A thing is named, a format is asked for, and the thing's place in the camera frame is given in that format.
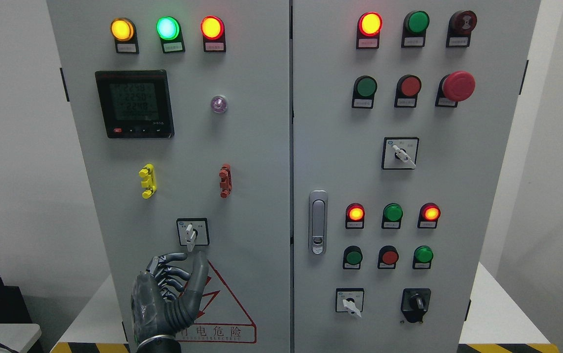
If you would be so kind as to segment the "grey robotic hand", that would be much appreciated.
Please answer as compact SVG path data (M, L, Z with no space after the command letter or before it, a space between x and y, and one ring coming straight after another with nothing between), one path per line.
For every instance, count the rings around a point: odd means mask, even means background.
M136 277L131 296L134 339L139 345L156 335L176 334L194 324L209 273L206 254L193 253L192 272L169 266L183 261L186 253L153 257Z

